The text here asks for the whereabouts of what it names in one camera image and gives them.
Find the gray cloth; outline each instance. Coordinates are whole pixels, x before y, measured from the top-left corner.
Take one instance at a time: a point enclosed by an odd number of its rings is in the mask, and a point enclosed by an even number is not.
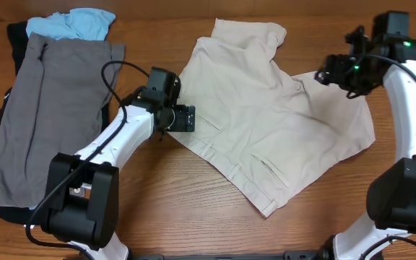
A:
[[[100,109],[111,98],[100,69],[123,58],[123,45],[31,34],[0,126],[0,206],[36,206],[52,158],[99,135]],[[105,70],[113,87],[120,67]]]

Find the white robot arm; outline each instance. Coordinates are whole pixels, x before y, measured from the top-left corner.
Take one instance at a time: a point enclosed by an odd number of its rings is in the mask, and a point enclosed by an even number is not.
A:
[[[416,75],[416,61],[407,60],[403,65]],[[398,66],[392,65],[383,77],[383,85],[394,118],[396,162],[401,158],[412,158],[416,155],[416,82]],[[389,235],[407,237],[410,233],[397,228],[378,229],[365,212],[348,230],[335,236],[334,259],[358,260],[369,247]],[[387,246],[389,242],[370,252],[366,259]]]
[[[131,251],[114,231],[118,221],[118,173],[136,148],[158,131],[164,134],[195,129],[195,107],[176,105],[181,89],[178,76],[158,68],[152,68],[148,76],[146,87],[124,100],[118,99],[118,115],[91,144],[75,155],[59,153],[50,164],[46,197],[52,198],[40,203],[46,203],[41,228],[89,259],[132,259]],[[62,184],[69,176],[72,180]],[[70,194],[70,189],[89,189],[90,197],[77,196],[84,192]],[[29,232],[27,236],[42,246],[59,246],[41,243]]]

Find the light blue cloth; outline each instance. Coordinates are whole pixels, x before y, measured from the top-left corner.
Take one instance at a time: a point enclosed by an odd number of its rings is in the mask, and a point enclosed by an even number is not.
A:
[[[83,40],[105,40],[108,27],[115,15],[101,9],[76,8],[69,14],[53,13],[51,16],[33,17],[28,20],[27,35],[37,33],[42,36]]]

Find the wooden table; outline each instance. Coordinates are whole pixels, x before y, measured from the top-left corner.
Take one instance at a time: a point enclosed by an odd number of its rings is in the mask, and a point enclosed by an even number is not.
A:
[[[276,22],[287,29],[275,61],[288,74],[317,69],[330,53],[347,53],[344,35],[359,24],[370,33],[372,17],[262,17],[241,21]],[[210,36],[213,19],[117,21],[109,41],[126,44],[126,60],[180,73],[196,39]],[[14,63],[0,23],[0,107],[14,81]],[[416,15],[411,16],[416,38]],[[146,79],[124,67],[118,93],[124,96]],[[318,248],[330,235],[346,230],[365,211],[368,185],[394,161],[395,139],[385,91],[368,98],[376,142],[359,155],[328,170],[267,220],[210,164],[169,136],[144,143],[120,175],[120,220],[117,233],[136,254],[282,253]],[[113,104],[111,118],[115,116]],[[35,236],[55,241],[38,228]],[[0,259],[60,259],[75,252],[30,244],[23,227],[0,220]],[[388,259],[416,259],[416,248],[397,242]]]

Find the pile of clothes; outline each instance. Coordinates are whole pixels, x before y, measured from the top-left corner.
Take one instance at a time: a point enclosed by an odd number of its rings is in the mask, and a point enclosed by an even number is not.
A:
[[[52,157],[74,154],[106,126],[111,96],[100,67],[124,58],[124,46],[104,41],[114,19],[74,9],[8,26],[17,79],[0,111],[5,220],[24,223],[44,196]],[[313,72],[291,77],[274,63],[286,32],[274,23],[217,19],[180,76],[179,102],[196,106],[196,130],[171,133],[265,217],[375,140],[364,97],[348,100]],[[119,69],[106,71],[110,82]]]
[[[100,70],[125,51],[105,41],[114,20],[79,8],[7,26],[17,77],[0,110],[0,218],[25,224],[45,195],[52,158],[74,154],[108,125]],[[119,69],[105,71],[113,88]]]

